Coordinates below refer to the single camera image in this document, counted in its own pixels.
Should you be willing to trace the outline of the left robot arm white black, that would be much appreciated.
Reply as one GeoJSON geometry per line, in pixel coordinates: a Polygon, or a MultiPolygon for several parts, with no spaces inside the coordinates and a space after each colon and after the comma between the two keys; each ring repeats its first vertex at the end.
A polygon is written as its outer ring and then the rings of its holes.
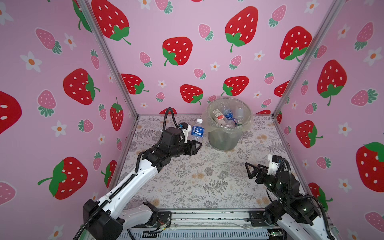
{"type": "Polygon", "coordinates": [[[204,130],[185,123],[162,132],[157,144],[138,156],[135,169],[98,201],[88,200],[83,206],[84,224],[75,235],[80,239],[87,231],[96,240],[116,240],[120,234],[142,224],[153,225],[158,209],[145,202],[126,213],[124,207],[142,186],[158,174],[172,158],[196,155],[202,147],[204,130]]]}

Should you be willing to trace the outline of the clear bottle blue label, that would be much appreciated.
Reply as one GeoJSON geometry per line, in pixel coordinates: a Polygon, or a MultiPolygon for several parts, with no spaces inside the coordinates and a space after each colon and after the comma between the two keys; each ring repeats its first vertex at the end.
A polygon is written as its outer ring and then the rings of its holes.
{"type": "Polygon", "coordinates": [[[227,103],[221,103],[221,112],[226,117],[227,121],[232,121],[235,123],[234,114],[227,103]]]}
{"type": "Polygon", "coordinates": [[[192,127],[191,140],[203,143],[205,128],[203,126],[203,120],[197,119],[195,125],[192,127]]]}

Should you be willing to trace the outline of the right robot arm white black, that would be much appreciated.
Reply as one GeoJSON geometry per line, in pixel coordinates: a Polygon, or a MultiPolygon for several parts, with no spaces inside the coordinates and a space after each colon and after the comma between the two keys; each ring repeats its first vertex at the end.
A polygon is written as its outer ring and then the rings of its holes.
{"type": "Polygon", "coordinates": [[[280,159],[278,170],[269,175],[270,168],[245,163],[248,178],[266,186],[267,193],[277,199],[264,209],[257,220],[279,226],[295,240],[335,240],[322,204],[311,195],[300,194],[300,183],[294,178],[290,164],[280,159]]]}

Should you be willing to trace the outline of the clear bottle green cap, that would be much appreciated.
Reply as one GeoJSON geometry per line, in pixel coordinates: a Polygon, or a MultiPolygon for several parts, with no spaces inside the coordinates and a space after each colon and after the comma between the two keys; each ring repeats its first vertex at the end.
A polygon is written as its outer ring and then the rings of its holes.
{"type": "Polygon", "coordinates": [[[245,121],[245,107],[237,106],[235,110],[235,122],[236,126],[241,126],[245,121]]]}

